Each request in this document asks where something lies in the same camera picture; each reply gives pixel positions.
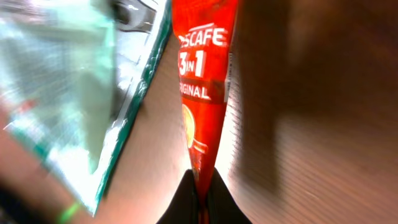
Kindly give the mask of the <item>red coffee stick sachet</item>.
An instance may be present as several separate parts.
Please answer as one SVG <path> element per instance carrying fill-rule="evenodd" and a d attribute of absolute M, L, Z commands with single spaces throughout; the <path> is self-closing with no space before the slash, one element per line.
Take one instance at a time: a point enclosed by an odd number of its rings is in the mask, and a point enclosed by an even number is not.
<path fill-rule="evenodd" d="M 206 197 L 228 102 L 238 6 L 238 0 L 172 1 L 172 27 L 179 41 L 182 116 L 199 223 L 210 221 Z"/>

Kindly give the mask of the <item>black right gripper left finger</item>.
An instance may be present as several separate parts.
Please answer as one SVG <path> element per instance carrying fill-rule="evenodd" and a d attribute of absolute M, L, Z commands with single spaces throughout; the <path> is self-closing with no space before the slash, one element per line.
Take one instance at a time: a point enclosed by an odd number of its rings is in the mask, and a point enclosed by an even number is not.
<path fill-rule="evenodd" d="M 198 224 L 198 199 L 193 172 L 187 169 L 157 224 Z"/>

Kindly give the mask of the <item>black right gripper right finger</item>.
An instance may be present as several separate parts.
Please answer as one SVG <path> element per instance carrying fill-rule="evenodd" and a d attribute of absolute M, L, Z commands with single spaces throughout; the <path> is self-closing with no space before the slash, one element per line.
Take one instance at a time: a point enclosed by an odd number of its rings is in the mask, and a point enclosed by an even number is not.
<path fill-rule="evenodd" d="M 207 196 L 210 224 L 251 224 L 240 210 L 217 169 L 214 169 Z"/>

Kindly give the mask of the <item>mint green wipe packet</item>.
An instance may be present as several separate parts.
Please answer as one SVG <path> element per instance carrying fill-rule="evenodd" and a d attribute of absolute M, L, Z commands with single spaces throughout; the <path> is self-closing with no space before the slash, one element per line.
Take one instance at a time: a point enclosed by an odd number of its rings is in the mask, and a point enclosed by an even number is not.
<path fill-rule="evenodd" d="M 45 152 L 99 164 L 115 87 L 106 1 L 2 1 L 1 101 Z"/>

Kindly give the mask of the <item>green 3M glove package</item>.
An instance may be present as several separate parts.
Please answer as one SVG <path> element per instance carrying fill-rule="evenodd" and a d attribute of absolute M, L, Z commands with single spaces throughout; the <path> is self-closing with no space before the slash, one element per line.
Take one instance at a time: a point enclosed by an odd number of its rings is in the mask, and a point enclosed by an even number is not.
<path fill-rule="evenodd" d="M 73 151 L 45 152 L 23 135 L 7 112 L 5 129 L 33 152 L 47 170 L 57 176 L 90 214 L 95 214 L 109 175 L 129 136 L 137 111 L 155 75 L 171 31 L 169 1 L 120 0 L 109 3 L 115 24 L 115 87 L 111 116 L 97 169 L 89 173 Z"/>

